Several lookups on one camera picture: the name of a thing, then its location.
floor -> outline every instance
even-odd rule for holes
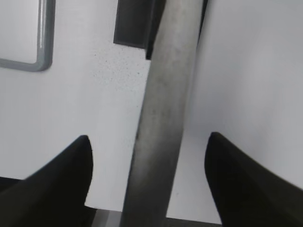
[[[121,214],[118,211],[97,210],[92,227],[119,227]],[[165,227],[221,227],[221,225],[167,218]]]

gray frame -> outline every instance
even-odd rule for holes
[[[44,71],[53,63],[55,0],[39,0],[37,61],[26,63],[0,58],[0,67],[29,72]]]

white wall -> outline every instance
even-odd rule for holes
[[[52,67],[0,69],[0,176],[25,178],[87,134],[87,205],[121,210],[149,61],[113,44],[117,0],[56,3]]]
[[[212,131],[303,188],[303,2],[210,2],[169,216],[220,222],[204,174]]]
[[[38,9],[39,0],[0,0],[0,58],[36,62]]]

gray metal pole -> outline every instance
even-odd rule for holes
[[[203,0],[167,0],[146,91],[122,227],[161,227],[166,217],[183,133]]]

metal pole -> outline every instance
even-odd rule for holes
[[[154,45],[122,227],[161,227],[180,144],[203,0],[167,0]]]

